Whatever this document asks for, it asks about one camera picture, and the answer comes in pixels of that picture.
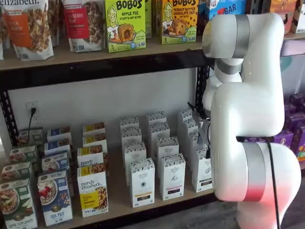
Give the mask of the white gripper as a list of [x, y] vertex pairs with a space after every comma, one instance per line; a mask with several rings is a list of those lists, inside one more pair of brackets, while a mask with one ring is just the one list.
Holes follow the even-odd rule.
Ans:
[[210, 120], [202, 118], [197, 111], [193, 111], [193, 119], [196, 122], [198, 126], [198, 144], [206, 144], [207, 149], [206, 149], [206, 154], [205, 158], [210, 159], [211, 158], [211, 148], [210, 148]]

